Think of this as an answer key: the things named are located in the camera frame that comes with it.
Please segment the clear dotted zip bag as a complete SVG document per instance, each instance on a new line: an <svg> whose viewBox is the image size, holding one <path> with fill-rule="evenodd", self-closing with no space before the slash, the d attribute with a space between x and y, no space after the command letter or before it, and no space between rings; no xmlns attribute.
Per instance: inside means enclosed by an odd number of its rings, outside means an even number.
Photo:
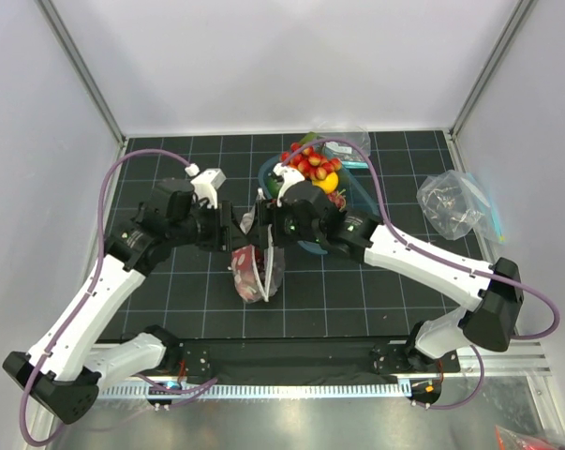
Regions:
<svg viewBox="0 0 565 450"><path fill-rule="evenodd" d="M282 285L286 268L284 249L245 245L231 254L234 287L246 304L268 303Z"/></svg>

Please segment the red apple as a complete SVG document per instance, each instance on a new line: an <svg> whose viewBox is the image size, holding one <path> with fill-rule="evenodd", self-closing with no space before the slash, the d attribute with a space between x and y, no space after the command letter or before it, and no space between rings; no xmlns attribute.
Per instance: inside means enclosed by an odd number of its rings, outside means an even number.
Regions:
<svg viewBox="0 0 565 450"><path fill-rule="evenodd" d="M255 303L264 298L263 284L252 246L242 247L232 253L231 271L235 289L245 303Z"/></svg>

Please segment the light pink grape bunch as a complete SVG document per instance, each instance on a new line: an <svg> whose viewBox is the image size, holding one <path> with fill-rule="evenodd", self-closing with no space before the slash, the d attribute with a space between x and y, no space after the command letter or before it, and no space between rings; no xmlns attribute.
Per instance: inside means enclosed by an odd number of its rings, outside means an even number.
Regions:
<svg viewBox="0 0 565 450"><path fill-rule="evenodd" d="M328 195L328 198L339 211L344 211L347 208L347 199L343 191L335 190Z"/></svg>

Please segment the yellow lemon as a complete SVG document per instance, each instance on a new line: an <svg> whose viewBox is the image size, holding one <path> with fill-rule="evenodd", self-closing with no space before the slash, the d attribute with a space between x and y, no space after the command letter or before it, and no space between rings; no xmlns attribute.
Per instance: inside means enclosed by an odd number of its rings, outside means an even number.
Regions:
<svg viewBox="0 0 565 450"><path fill-rule="evenodd" d="M312 184L321 188L326 194L331 194L336 191L339 184L339 178L336 172L331 172L322 180L313 180Z"/></svg>

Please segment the crumpled clear zip bag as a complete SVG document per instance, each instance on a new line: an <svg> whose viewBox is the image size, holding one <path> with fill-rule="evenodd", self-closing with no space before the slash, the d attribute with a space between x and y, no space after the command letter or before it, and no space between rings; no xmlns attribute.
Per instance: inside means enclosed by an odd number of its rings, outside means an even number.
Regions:
<svg viewBox="0 0 565 450"><path fill-rule="evenodd" d="M447 240L476 232L489 241L505 242L497 208L469 172L449 170L428 176L416 200L425 218Z"/></svg>

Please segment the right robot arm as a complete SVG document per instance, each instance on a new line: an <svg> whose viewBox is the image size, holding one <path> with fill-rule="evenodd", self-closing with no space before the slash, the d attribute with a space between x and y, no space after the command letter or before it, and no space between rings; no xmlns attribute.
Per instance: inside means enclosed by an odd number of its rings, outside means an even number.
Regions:
<svg viewBox="0 0 565 450"><path fill-rule="evenodd" d="M428 370L447 353L475 345L504 353L513 338L524 295L515 262L475 261L416 239L365 210L340 209L318 187L298 182L275 199L260 191L254 203L263 244L299 241L327 253L396 272L453 300L458 307L416 323L403 346L404 364Z"/></svg>

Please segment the flat zip bag blue zipper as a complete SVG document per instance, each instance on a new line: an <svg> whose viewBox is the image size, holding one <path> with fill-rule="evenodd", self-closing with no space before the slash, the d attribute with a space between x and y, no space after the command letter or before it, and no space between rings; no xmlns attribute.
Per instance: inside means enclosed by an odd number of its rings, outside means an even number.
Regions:
<svg viewBox="0 0 565 450"><path fill-rule="evenodd" d="M318 143L315 148L328 159L337 158L346 169L364 170L367 163L364 157L370 158L371 139L366 131L311 131L305 135L305 142L327 139Z"/></svg>

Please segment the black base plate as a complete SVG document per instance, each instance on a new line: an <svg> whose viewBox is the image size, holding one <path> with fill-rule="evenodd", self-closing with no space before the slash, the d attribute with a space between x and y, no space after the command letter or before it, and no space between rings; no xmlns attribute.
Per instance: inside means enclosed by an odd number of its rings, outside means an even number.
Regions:
<svg viewBox="0 0 565 450"><path fill-rule="evenodd" d="M399 337L285 337L184 339L156 368L141 373L175 375L202 384L319 386L393 383L400 375L456 373L456 352L439 361L408 358Z"/></svg>

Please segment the blue plastic basket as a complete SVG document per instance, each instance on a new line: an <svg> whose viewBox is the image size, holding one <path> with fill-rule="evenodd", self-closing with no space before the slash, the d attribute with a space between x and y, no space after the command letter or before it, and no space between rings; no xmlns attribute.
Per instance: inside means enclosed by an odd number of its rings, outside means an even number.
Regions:
<svg viewBox="0 0 565 450"><path fill-rule="evenodd" d="M263 194L267 198L271 198L267 193L265 188L265 179L267 177L272 177L271 173L274 169L276 163L278 163L279 157L274 156L266 160L258 170L258 183L259 187L262 189ZM357 208L359 210L366 210L369 213L378 216L379 215L379 205L376 201L372 199L369 193L364 189L362 184L358 179L346 168L340 170L340 181L337 189L343 191L347 199L347 206L350 208Z"/></svg>

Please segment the red cherry bunch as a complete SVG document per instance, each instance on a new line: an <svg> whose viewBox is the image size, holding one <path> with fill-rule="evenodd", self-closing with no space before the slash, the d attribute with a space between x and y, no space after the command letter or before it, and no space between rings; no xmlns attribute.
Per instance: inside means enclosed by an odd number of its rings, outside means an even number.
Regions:
<svg viewBox="0 0 565 450"><path fill-rule="evenodd" d="M342 164L337 157L326 157L315 146L307 146L305 150L296 156L291 154L301 148L299 142L293 142L288 151L282 152L279 161L288 160L288 165L296 169L305 179L314 184L333 184L340 181L340 170Z"/></svg>

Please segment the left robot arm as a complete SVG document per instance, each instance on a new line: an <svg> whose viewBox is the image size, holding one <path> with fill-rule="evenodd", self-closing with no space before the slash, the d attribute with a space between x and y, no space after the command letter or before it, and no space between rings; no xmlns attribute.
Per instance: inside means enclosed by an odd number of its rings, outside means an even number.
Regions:
<svg viewBox="0 0 565 450"><path fill-rule="evenodd" d="M230 252L245 244L230 203L217 198L225 179L219 169L190 180L165 179L134 217L112 229L93 274L58 321L28 352L11 352L3 363L28 398L70 425L100 391L125 378L177 370L181 340L159 325L98 355L91 350L119 307L175 248Z"/></svg>

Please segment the perforated metal rail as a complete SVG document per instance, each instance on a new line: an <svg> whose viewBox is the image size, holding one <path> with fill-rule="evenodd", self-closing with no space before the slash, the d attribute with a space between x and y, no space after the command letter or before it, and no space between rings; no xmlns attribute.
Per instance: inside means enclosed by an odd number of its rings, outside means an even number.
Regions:
<svg viewBox="0 0 565 450"><path fill-rule="evenodd" d="M397 383L366 385L265 386L216 384L200 396L206 400L246 399L311 399L311 398L410 398L409 380ZM98 400L177 401L191 394L174 394L171 389L159 391L149 383L128 380L110 387L98 395Z"/></svg>

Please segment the green lime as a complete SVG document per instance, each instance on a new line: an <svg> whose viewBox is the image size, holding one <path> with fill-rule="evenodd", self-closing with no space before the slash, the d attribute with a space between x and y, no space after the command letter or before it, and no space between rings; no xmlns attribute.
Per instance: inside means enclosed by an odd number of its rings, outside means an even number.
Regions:
<svg viewBox="0 0 565 450"><path fill-rule="evenodd" d="M267 190L267 193L269 194L269 196L271 198L277 198L278 194L279 194L279 190L282 187L283 182L273 178L273 177L267 177L265 179L265 188Z"/></svg>

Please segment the red packaged item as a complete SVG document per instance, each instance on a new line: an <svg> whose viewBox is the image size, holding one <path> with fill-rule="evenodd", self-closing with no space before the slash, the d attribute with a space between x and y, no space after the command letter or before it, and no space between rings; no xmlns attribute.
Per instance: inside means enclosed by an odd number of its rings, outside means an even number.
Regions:
<svg viewBox="0 0 565 450"><path fill-rule="evenodd" d="M495 426L495 433L500 450L565 450L563 442L529 436L500 426Z"/></svg>

